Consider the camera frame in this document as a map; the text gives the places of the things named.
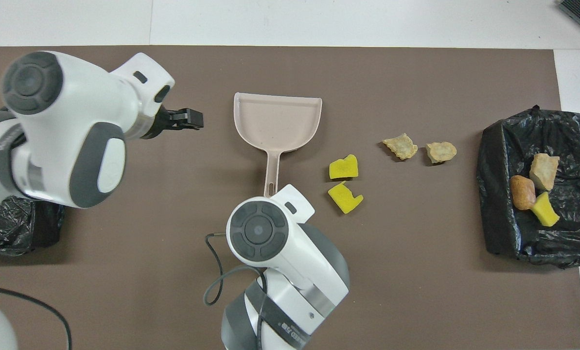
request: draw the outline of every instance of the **brown mat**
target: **brown mat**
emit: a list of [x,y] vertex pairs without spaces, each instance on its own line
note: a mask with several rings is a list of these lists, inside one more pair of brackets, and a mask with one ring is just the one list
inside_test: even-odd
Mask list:
[[[38,48],[0,48],[0,75]],[[176,80],[165,105],[205,114],[201,131],[165,131],[128,147],[125,181],[107,201],[69,210],[61,242],[0,257],[0,286],[42,299],[69,319],[74,347],[220,349],[221,315],[254,275],[201,296],[218,273],[203,242],[242,200],[261,195],[265,153],[237,134],[237,91],[321,97],[314,139],[281,156],[280,187],[312,202],[312,224],[345,255],[351,292],[307,349],[580,348],[576,269],[493,256],[475,182],[481,131],[539,104],[560,109],[552,51],[278,47],[59,47],[112,70],[139,51]],[[379,142],[406,132],[418,146],[450,141],[458,155],[430,166],[425,149],[396,161]],[[354,153],[347,182],[364,202],[341,212],[328,164]],[[212,242],[225,268],[238,261]],[[0,297],[21,350],[63,348],[52,315]]]

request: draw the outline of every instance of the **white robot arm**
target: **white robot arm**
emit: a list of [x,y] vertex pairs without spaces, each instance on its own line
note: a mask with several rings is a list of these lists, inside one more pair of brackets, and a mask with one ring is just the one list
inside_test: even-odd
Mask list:
[[263,349],[301,349],[348,294],[346,261],[325,235],[305,223],[313,214],[291,185],[269,199],[248,199],[232,212],[229,247],[243,263],[267,268],[267,291],[258,279],[225,308],[221,337],[227,349],[256,349],[259,318]]
[[203,127],[201,113],[161,106],[173,86],[143,53],[111,73],[59,52],[16,60],[1,82],[0,203],[10,195],[74,208],[103,201],[121,182],[125,140]]

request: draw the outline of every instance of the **dustpan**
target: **dustpan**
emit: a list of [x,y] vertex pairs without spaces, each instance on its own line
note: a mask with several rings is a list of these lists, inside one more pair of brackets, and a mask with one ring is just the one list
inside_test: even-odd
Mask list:
[[236,93],[234,122],[240,136],[266,152],[264,196],[277,193],[281,153],[294,151],[314,137],[322,99]]

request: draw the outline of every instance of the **yellow sponge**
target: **yellow sponge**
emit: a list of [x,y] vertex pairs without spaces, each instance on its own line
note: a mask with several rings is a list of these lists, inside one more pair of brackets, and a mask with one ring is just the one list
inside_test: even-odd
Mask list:
[[543,226],[553,226],[560,219],[558,214],[556,214],[554,209],[551,207],[551,203],[549,202],[549,195],[547,192],[543,192],[541,195],[536,197],[536,203],[534,203],[534,206],[532,206],[530,209],[532,209],[532,212],[536,214]]
[[354,155],[348,155],[344,159],[337,159],[329,165],[329,177],[331,180],[357,176],[359,176],[359,164],[357,157]]
[[356,198],[353,197],[350,189],[344,186],[345,183],[343,181],[335,185],[332,189],[328,190],[328,193],[342,212],[349,213],[363,201],[363,195],[358,195]]

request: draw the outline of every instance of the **black garbage bag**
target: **black garbage bag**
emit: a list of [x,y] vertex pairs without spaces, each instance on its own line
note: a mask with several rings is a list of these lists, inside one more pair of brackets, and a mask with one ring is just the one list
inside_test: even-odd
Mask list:
[[[529,177],[536,153],[559,156],[549,199],[560,216],[544,227],[512,204],[510,178]],[[486,250],[532,264],[580,266],[580,114],[534,106],[482,133],[477,179]]]
[[20,255],[55,244],[64,217],[59,204],[8,197],[0,205],[0,254]]

